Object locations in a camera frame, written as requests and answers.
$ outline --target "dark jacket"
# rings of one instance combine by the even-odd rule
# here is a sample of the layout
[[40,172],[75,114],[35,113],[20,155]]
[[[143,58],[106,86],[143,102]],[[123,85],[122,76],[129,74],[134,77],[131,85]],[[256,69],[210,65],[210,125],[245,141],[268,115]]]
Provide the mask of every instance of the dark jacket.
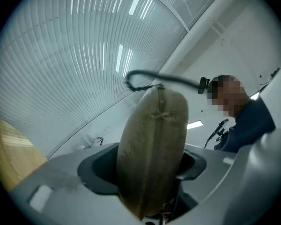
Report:
[[215,150],[238,152],[242,146],[255,143],[263,134],[275,129],[272,116],[260,97],[250,101],[235,122],[236,125],[229,128],[228,135],[214,147]]

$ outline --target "curved glass ceiling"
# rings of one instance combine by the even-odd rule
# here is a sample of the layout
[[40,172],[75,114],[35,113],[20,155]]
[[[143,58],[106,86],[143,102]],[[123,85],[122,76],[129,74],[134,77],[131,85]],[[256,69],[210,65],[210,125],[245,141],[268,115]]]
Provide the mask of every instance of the curved glass ceiling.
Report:
[[162,68],[187,33],[172,10],[189,25],[192,8],[168,1],[24,0],[0,36],[0,118],[50,154],[131,94],[129,71]]

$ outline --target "man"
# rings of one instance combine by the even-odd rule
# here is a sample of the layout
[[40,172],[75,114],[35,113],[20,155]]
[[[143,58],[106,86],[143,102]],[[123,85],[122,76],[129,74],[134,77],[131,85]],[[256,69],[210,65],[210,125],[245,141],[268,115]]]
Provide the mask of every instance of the man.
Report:
[[228,135],[215,146],[215,150],[238,152],[242,146],[254,143],[263,134],[275,129],[271,114],[262,99],[250,99],[234,76],[215,77],[208,86],[207,98],[225,116],[235,118],[236,122],[235,126],[229,128]]

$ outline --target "wooden panel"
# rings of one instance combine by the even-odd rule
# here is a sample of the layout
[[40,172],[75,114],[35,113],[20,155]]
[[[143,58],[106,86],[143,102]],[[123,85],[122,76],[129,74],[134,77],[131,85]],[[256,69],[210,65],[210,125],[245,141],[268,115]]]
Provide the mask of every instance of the wooden panel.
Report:
[[7,191],[46,160],[28,139],[0,120],[0,180]]

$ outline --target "tan fabric bag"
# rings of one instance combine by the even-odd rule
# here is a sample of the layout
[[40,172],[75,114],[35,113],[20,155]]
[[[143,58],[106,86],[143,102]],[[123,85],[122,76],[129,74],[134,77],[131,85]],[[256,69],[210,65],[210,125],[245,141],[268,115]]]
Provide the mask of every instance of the tan fabric bag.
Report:
[[118,147],[118,189],[139,219],[158,213],[167,199],[183,156],[187,122],[184,96],[155,87],[126,123]]

